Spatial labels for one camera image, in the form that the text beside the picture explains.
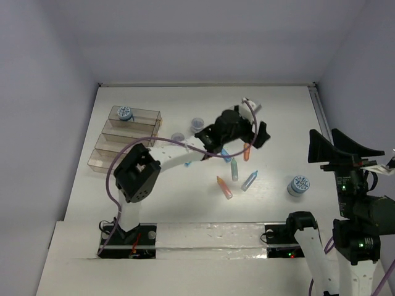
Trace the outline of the clear paperclip jar small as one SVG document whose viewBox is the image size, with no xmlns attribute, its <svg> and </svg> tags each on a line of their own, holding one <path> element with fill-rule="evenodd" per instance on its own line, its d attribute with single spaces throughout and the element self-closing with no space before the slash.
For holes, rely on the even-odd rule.
<svg viewBox="0 0 395 296">
<path fill-rule="evenodd" d="M 181 142 L 185 140 L 185 136 L 183 133 L 179 133 L 179 132 L 173 133 L 171 136 L 171 140 L 176 142 Z"/>
</svg>

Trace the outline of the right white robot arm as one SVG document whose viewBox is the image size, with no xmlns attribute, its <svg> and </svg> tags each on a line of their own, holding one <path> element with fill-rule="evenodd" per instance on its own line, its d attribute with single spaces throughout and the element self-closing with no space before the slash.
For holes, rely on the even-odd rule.
<svg viewBox="0 0 395 296">
<path fill-rule="evenodd" d="M 364 147 L 338 129 L 332 140 L 317 130 L 309 132 L 309 163 L 319 163 L 323 171 L 335 175 L 340 219 L 333 220 L 332 239 L 339 265 L 339 281 L 327 265 L 317 220 L 310 212 L 290 213 L 284 226 L 285 237 L 297 242 L 303 251 L 317 295 L 378 295 L 394 266 L 390 266 L 377 287 L 373 276 L 381 255 L 381 236 L 394 234 L 394 200 L 369 195 L 378 176 L 394 172 L 380 166 L 374 157 L 382 150 Z"/>
</svg>

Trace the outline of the blue highlighter with cap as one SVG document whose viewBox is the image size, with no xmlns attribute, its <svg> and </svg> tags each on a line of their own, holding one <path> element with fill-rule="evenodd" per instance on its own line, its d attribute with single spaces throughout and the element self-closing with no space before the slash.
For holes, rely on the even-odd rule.
<svg viewBox="0 0 395 296">
<path fill-rule="evenodd" d="M 232 158 L 230 157 L 230 155 L 228 154 L 228 152 L 225 149 L 221 150 L 221 156 L 223 157 L 223 159 L 226 163 L 229 163 L 232 161 Z"/>
</svg>

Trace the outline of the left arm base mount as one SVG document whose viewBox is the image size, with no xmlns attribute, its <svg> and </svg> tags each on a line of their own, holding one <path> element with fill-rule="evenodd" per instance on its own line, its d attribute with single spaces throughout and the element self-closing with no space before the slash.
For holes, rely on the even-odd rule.
<svg viewBox="0 0 395 296">
<path fill-rule="evenodd" d="M 103 259 L 155 259 L 156 258 L 156 224 L 139 224 L 131 231 L 125 232 L 117 226 L 106 246 L 114 222 L 102 220 L 99 223 L 101 240 L 98 257 Z"/>
</svg>

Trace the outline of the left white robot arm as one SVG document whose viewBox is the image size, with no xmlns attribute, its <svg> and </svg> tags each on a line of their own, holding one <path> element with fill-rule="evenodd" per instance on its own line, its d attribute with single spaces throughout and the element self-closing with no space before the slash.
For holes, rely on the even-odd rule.
<svg viewBox="0 0 395 296">
<path fill-rule="evenodd" d="M 168 139 L 166 146 L 147 148 L 136 140 L 114 170 L 119 196 L 115 236 L 120 242 L 135 240 L 140 204 L 152 192 L 160 173 L 187 162 L 221 158 L 224 145 L 236 140 L 261 148 L 270 139 L 266 123 L 256 120 L 261 108 L 244 98 L 240 105 L 224 110 L 213 124 L 184 141 Z"/>
</svg>

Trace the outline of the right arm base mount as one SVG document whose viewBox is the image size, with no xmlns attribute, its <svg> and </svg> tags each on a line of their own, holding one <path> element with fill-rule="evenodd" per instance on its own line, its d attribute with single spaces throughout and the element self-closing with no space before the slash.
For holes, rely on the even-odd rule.
<svg viewBox="0 0 395 296">
<path fill-rule="evenodd" d="M 285 223 L 265 224 L 260 235 L 265 245 L 267 258 L 304 258 L 304 253 Z"/>
</svg>

